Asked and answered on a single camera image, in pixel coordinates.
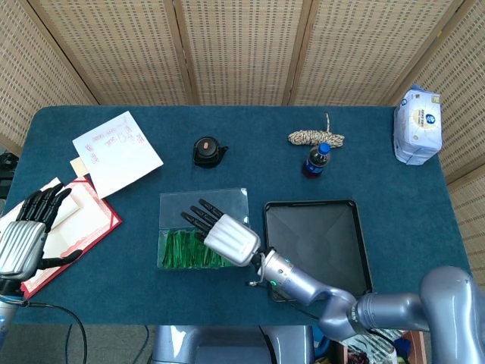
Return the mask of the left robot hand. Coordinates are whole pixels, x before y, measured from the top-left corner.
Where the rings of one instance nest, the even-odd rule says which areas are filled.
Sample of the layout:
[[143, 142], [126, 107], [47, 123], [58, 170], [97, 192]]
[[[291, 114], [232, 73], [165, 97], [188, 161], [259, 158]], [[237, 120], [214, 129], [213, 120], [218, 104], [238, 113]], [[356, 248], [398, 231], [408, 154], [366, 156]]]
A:
[[1, 279], [24, 282], [38, 270], [68, 265], [82, 251], [64, 258], [45, 258], [44, 247], [58, 210], [71, 189], [57, 184], [37, 190], [26, 198], [14, 221], [8, 223], [1, 237]]

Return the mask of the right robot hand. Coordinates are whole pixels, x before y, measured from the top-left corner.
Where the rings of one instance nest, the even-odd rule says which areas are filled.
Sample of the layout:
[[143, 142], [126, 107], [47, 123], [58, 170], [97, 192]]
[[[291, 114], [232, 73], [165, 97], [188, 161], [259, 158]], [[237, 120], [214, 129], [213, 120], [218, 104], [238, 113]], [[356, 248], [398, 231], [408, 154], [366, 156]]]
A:
[[180, 216], [197, 229], [198, 239], [232, 265], [245, 267], [262, 253], [260, 237], [205, 199]]

